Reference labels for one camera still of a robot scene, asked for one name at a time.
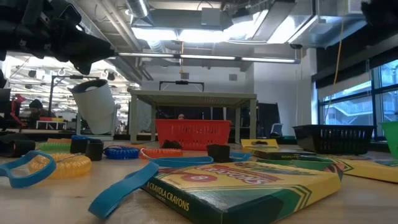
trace white cylinder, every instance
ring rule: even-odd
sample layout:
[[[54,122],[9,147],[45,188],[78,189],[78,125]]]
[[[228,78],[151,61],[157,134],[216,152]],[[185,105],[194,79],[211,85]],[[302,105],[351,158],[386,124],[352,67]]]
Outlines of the white cylinder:
[[[79,113],[87,121],[93,134],[112,131],[116,115],[111,89],[106,80],[81,83],[71,90]]]

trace red plastic bin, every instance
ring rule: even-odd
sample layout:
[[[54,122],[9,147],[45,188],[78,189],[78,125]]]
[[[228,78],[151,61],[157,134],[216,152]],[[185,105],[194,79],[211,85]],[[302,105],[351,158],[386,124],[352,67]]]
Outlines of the red plastic bin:
[[[228,143],[230,121],[209,120],[155,120],[159,144],[165,140],[178,141],[184,150],[205,151],[209,144]]]

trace orange coiled keychain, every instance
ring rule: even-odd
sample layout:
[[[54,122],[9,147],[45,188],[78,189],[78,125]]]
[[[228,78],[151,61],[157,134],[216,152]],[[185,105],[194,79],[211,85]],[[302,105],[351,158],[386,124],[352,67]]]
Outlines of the orange coiled keychain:
[[[182,157],[181,149],[141,149],[139,152],[141,159],[156,159],[164,157]]]
[[[69,177],[79,177],[91,170],[90,158],[81,154],[55,153],[50,154],[57,163],[57,168],[49,176],[51,179],[61,179]],[[44,156],[36,156],[28,165],[30,173],[43,169],[49,163],[49,159]]]

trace black basket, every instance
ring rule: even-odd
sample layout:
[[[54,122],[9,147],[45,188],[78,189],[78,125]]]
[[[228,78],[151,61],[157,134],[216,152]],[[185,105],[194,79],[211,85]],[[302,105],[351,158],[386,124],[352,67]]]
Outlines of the black basket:
[[[303,125],[293,127],[297,144],[319,154],[365,154],[374,126]]]

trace yellow coiled keychain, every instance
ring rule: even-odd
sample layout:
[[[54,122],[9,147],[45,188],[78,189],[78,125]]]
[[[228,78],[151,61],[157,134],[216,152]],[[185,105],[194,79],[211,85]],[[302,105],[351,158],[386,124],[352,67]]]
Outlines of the yellow coiled keychain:
[[[61,179],[69,177],[79,177],[85,175],[91,169],[90,158],[70,153],[55,153],[51,154],[57,163],[57,168],[50,175],[51,179]],[[30,173],[41,170],[49,163],[49,159],[44,156],[36,156],[29,162],[28,168]]]

